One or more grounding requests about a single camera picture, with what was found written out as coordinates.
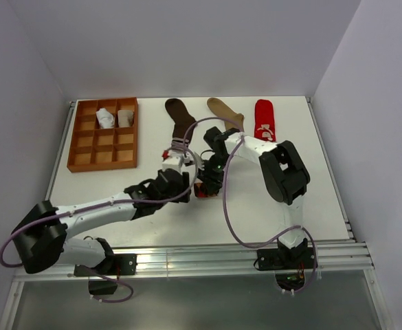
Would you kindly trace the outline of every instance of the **white table surface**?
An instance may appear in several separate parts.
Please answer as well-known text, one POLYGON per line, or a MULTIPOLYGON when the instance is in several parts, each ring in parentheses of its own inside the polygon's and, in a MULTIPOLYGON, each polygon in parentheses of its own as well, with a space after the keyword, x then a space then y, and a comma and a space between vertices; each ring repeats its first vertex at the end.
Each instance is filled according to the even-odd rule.
MULTIPOLYGON (((245 132, 252 135, 254 105, 260 98, 270 100, 274 105, 277 141, 290 140, 295 144, 311 176, 311 183, 304 198, 304 226, 318 241, 349 239, 305 97, 220 99, 235 112, 245 115, 245 132)), ((207 99, 181 98, 189 113, 196 119, 212 116, 207 107, 207 99)), ((52 190, 53 205, 81 204, 109 197, 144 179, 155 178, 161 168, 161 154, 169 147, 173 130, 173 121, 164 108, 166 100, 167 98, 138 99, 137 168, 69 172, 66 165, 73 127, 71 123, 52 190)), ((225 125, 218 120, 202 122, 195 129, 190 144, 193 151, 201 153, 208 149, 203 141, 203 134, 214 125, 222 131, 225 130, 225 125)), ((240 238, 246 242, 266 241, 284 229, 276 223, 276 219, 282 217, 283 213, 278 203, 266 191, 260 167, 243 159, 233 159, 228 186, 230 219, 240 238)), ((77 237, 83 238, 86 235, 105 238, 112 246, 117 247, 235 243, 225 224, 221 194, 211 199, 197 199, 192 194, 190 203, 169 203, 149 217, 112 223, 77 237)))

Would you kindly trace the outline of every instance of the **white robotic arm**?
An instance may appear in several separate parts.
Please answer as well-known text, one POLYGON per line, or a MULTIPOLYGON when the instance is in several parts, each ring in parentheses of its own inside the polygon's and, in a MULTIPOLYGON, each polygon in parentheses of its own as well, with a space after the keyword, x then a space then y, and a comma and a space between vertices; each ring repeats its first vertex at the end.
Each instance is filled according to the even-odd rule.
MULTIPOLYGON (((237 149, 235 156, 249 160, 257 165, 260 165, 260 157, 263 153, 273 153, 277 148, 278 143, 267 142, 256 139, 243 133, 234 133, 225 140, 227 152, 231 153, 236 145, 243 140, 242 146, 237 149)), ((303 195, 298 195, 291 204, 279 203, 283 209, 283 218, 276 219, 282 229, 292 226, 303 225, 303 195)), ((301 229, 293 229, 286 234, 283 234, 279 241, 287 248, 292 249, 301 244, 305 238, 304 232, 301 229)))

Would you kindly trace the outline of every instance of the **red object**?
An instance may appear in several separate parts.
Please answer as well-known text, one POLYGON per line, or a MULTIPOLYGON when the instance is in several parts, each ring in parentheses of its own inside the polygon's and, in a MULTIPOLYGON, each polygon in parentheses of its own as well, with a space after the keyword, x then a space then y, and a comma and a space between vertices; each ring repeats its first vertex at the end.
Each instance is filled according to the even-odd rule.
POLYGON ((263 141, 276 141, 276 126, 274 123, 274 107, 268 100, 258 100, 254 110, 256 124, 254 137, 263 141))

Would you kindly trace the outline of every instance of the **purple cable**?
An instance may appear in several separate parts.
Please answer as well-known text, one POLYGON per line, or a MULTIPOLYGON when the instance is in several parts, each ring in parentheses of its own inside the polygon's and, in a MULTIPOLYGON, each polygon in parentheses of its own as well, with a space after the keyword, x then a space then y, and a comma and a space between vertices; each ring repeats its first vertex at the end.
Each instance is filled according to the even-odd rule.
MULTIPOLYGON (((236 122, 234 122, 233 120, 229 120, 229 119, 227 119, 227 118, 219 118, 219 117, 208 117, 208 118, 204 118, 204 119, 198 120, 198 121, 194 122, 193 124, 191 124, 191 125, 188 127, 188 129, 187 129, 187 131, 186 131, 186 133, 185 133, 185 135, 184 135, 184 139, 183 139, 183 140, 186 141, 186 138, 187 138, 188 133, 190 132, 190 130, 193 130, 193 128, 195 128, 196 125, 198 125, 198 123, 200 123, 200 122, 205 122, 206 120, 222 120, 222 121, 230 122, 230 123, 234 124, 236 127, 238 127, 238 129, 239 129, 240 131, 243 131, 243 128, 242 128, 239 124, 237 124, 236 122)), ((267 242, 261 243, 261 244, 258 244, 258 245, 250 245, 250 244, 248 244, 248 243, 243 242, 242 240, 240 240, 240 239, 237 237, 237 235, 236 235, 235 231, 233 230, 233 227, 232 227, 232 225, 231 225, 231 223, 230 223, 230 218, 228 217, 227 202, 226 202, 226 192, 227 192, 228 169, 229 169, 229 167, 230 167, 230 162, 231 162, 231 159, 233 158, 234 154, 237 152, 237 149, 238 149, 242 144, 243 144, 243 139, 236 145, 236 147, 235 147, 235 148, 233 149, 233 151, 230 153, 230 156, 228 157, 227 163, 226 163, 226 165, 225 165, 224 177, 223 177, 223 198, 222 198, 223 212, 224 212, 224 215, 225 215, 225 221, 227 222, 228 229, 230 230, 232 236, 233 236, 234 239, 236 239, 236 241, 237 241, 239 244, 241 244, 242 246, 244 246, 244 247, 246 247, 246 248, 250 248, 250 249, 258 249, 258 248, 262 248, 262 247, 264 247, 264 246, 266 246, 266 245, 268 245, 268 244, 270 244, 270 243, 273 243, 276 239, 278 239, 278 237, 282 236, 284 233, 286 233, 286 232, 288 232, 288 231, 290 231, 290 230, 301 228, 301 229, 303 229, 303 230, 306 232, 306 234, 308 235, 309 239, 311 240, 312 246, 313 246, 313 253, 314 253, 314 256, 316 256, 315 242, 314 242, 314 240, 313 240, 311 234, 309 233, 309 231, 308 231, 306 228, 303 228, 303 227, 300 226, 300 225, 295 225, 295 226, 292 226, 292 227, 290 227, 290 228, 287 228, 287 229, 283 230, 282 232, 280 232, 279 234, 277 234, 276 236, 274 236, 272 239, 268 240, 267 242)), ((187 146, 181 144, 181 146, 178 146, 177 148, 179 148, 180 150, 184 150, 184 152, 188 151, 189 154, 191 154, 192 158, 195 160, 194 153, 193 153, 187 146)), ((197 166, 197 163, 196 163, 196 162, 194 162, 194 167, 195 167, 194 172, 197 173, 197 172, 198 172, 198 166, 197 166)), ((177 196, 175 196, 175 197, 172 197, 172 198, 162 199, 162 200, 159 200, 159 201, 144 200, 144 199, 120 199, 120 200, 114 201, 114 204, 123 204, 123 203, 164 204, 164 203, 168 203, 168 202, 170 202, 170 201, 174 201, 174 200, 176 200, 176 199, 179 199, 179 198, 183 197, 186 193, 188 193, 188 192, 191 190, 191 188, 194 186, 194 183, 196 182, 196 178, 197 178, 197 176, 195 175, 195 176, 194 176, 194 179, 193 179, 192 182, 190 183, 189 187, 188 187, 187 189, 185 189, 183 192, 181 192, 179 195, 177 195, 177 196)), ((110 205, 111 205, 111 202, 108 201, 108 202, 104 202, 104 203, 100 203, 100 204, 96 204, 96 205, 92 205, 92 206, 87 206, 87 207, 85 207, 85 208, 81 208, 81 209, 75 210, 75 211, 74 211, 74 214, 76 214, 76 213, 82 213, 82 212, 87 212, 87 211, 91 211, 91 210, 96 210, 96 209, 98 209, 98 208, 103 208, 103 207, 105 207, 105 206, 110 206, 110 205)), ((19 228, 19 229, 16 230, 15 232, 13 232, 13 233, 10 235, 10 237, 8 237, 8 239, 5 240, 4 244, 3 244, 3 245, 1 246, 1 248, 0 248, 0 264, 1 264, 2 266, 4 266, 4 267, 8 267, 8 268, 13 268, 13 267, 20 267, 20 266, 22 266, 22 263, 10 264, 10 263, 6 263, 6 262, 4 261, 4 259, 3 259, 3 253, 5 252, 5 249, 7 248, 8 244, 10 244, 10 242, 11 242, 13 239, 15 239, 17 236, 19 236, 22 232, 25 232, 26 230, 28 230, 29 228, 31 228, 31 227, 33 227, 33 226, 36 226, 36 225, 41 224, 41 223, 45 223, 45 222, 47 222, 47 221, 51 221, 51 220, 55 220, 55 219, 60 219, 60 218, 63 218, 63 217, 68 217, 69 215, 71 215, 70 212, 65 212, 65 213, 61 213, 61 214, 55 214, 55 215, 52 215, 52 216, 50 216, 50 217, 45 217, 45 218, 42 218, 42 219, 38 219, 38 220, 36 220, 36 221, 33 221, 33 222, 31 222, 31 223, 29 223, 29 224, 27 224, 27 225, 25 225, 25 226, 19 228)), ((313 270, 312 270, 312 275, 311 275, 310 281, 307 281, 307 282, 303 285, 303 287, 300 288, 299 290, 297 290, 296 292, 302 291, 305 287, 307 287, 307 286, 313 281, 313 279, 315 278, 315 271, 316 271, 316 268, 317 268, 317 259, 314 258, 313 270)), ((130 299, 130 298, 132 297, 132 295, 133 295, 133 288, 132 288, 129 284, 125 283, 125 282, 122 281, 122 280, 114 280, 114 279, 109 278, 109 277, 107 277, 107 276, 97 274, 96 272, 94 272, 92 269, 90 269, 90 268, 88 268, 88 267, 87 267, 87 269, 89 270, 90 273, 92 273, 92 274, 95 275, 95 276, 98 276, 98 277, 100 277, 100 278, 103 278, 103 279, 105 279, 105 280, 107 280, 107 281, 111 281, 111 282, 114 282, 114 283, 117 283, 117 284, 121 284, 121 285, 123 285, 123 286, 128 287, 129 289, 131 289, 131 293, 130 293, 126 298, 123 298, 123 299, 119 299, 119 300, 107 300, 107 299, 96 298, 96 300, 99 300, 99 301, 101 300, 101 301, 104 302, 104 303, 121 303, 121 302, 126 301, 126 300, 128 300, 128 299, 130 299)))
POLYGON ((109 282, 112 282, 112 283, 115 283, 115 284, 118 284, 118 285, 122 285, 123 287, 127 287, 131 291, 128 296, 126 296, 124 298, 121 298, 121 299, 109 300, 109 299, 100 298, 99 296, 92 296, 93 299, 95 299, 97 301, 100 301, 102 303, 116 304, 116 303, 123 303, 124 301, 128 301, 130 298, 132 298, 132 296, 133 296, 133 288, 128 283, 124 282, 123 280, 118 280, 118 279, 115 280, 114 278, 110 278, 110 277, 107 277, 105 275, 101 275, 101 274, 97 273, 96 271, 94 271, 93 269, 91 269, 89 267, 86 267, 86 266, 85 266, 85 269, 90 274, 93 274, 93 275, 95 275, 97 277, 100 277, 103 280, 106 280, 106 281, 109 281, 109 282))

